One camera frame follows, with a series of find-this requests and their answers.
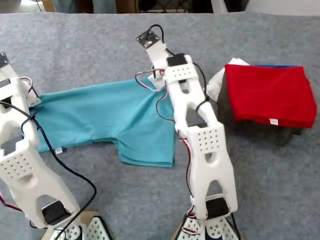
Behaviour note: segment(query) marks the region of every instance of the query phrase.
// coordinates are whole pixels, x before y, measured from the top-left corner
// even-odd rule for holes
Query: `table surface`
[[[40,94],[132,79],[148,70],[151,62],[135,37],[160,24],[168,48],[190,54],[208,79],[232,57],[251,64],[301,65],[320,101],[320,17],[27,13],[0,14],[0,23],[0,52],[6,52],[20,76],[33,79]],[[319,117],[283,148],[226,136],[238,195],[235,216],[248,240],[319,238],[319,136]],[[83,205],[91,188],[48,153],[42,157]],[[123,164],[115,146],[107,143],[73,147],[59,157],[96,184],[98,196],[88,209],[102,213],[118,240],[168,240],[190,206],[187,152],[180,142],[173,168]],[[12,201],[3,182],[0,189]],[[20,212],[0,207],[0,216],[1,239],[35,240],[42,233],[29,228]]]

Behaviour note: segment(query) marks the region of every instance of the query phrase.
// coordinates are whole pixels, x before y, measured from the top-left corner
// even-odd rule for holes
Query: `perforated plate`
[[[87,228],[86,240],[112,240],[99,217],[94,217]]]
[[[193,64],[183,64],[178,66],[170,66],[165,69],[165,77],[168,83],[176,82],[184,79],[197,78],[198,74]]]
[[[206,231],[212,239],[222,236],[222,240],[238,240],[237,234],[225,218],[207,220]]]
[[[28,153],[28,149],[20,152],[19,154],[13,154],[7,157],[5,160],[0,161],[0,175],[7,175],[10,179],[18,180],[33,172],[33,166],[28,159],[31,156]]]
[[[194,231],[198,231],[200,229],[198,222],[189,217],[186,218],[181,228],[182,227],[189,228]],[[189,235],[180,230],[175,240],[239,240],[237,234],[233,231],[225,218],[206,220],[205,229],[207,236],[204,230],[201,234],[197,235]]]
[[[50,240],[55,240],[59,234],[59,230],[53,230],[53,234],[50,237]],[[66,234],[63,232],[57,240],[65,240]]]
[[[201,128],[192,134],[192,137],[196,138],[198,142],[194,147],[203,154],[216,152],[223,144],[223,138],[220,136],[224,136],[223,127]]]
[[[182,227],[185,227],[194,231],[199,231],[201,228],[199,223],[195,219],[191,219],[189,217],[185,219],[185,222],[182,225]],[[201,234],[190,235],[181,230],[176,240],[205,240],[205,231],[202,231]]]

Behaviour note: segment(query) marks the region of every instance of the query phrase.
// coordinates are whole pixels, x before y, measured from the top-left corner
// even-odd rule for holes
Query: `red fabric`
[[[317,105],[302,66],[273,68],[225,66],[227,89],[237,122],[253,120],[279,126],[311,128]]]

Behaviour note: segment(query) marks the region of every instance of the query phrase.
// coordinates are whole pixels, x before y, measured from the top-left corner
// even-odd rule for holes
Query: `clothing tag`
[[[63,153],[63,149],[61,146],[56,148],[54,151],[55,151],[55,154],[62,154]]]
[[[270,120],[270,124],[272,124],[272,125],[279,125],[278,119],[270,118],[269,120]]]

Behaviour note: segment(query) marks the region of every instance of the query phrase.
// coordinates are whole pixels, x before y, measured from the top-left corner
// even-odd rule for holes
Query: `white wire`
[[[28,77],[28,76],[21,76],[21,77],[19,77],[19,79],[20,79],[21,81],[23,81],[23,82],[25,82],[24,80],[28,80],[28,81],[29,81],[30,88],[29,88],[29,90],[28,90],[28,93],[30,93],[30,92],[31,92],[31,89],[32,89],[32,87],[33,87],[32,79],[31,79],[30,77]]]

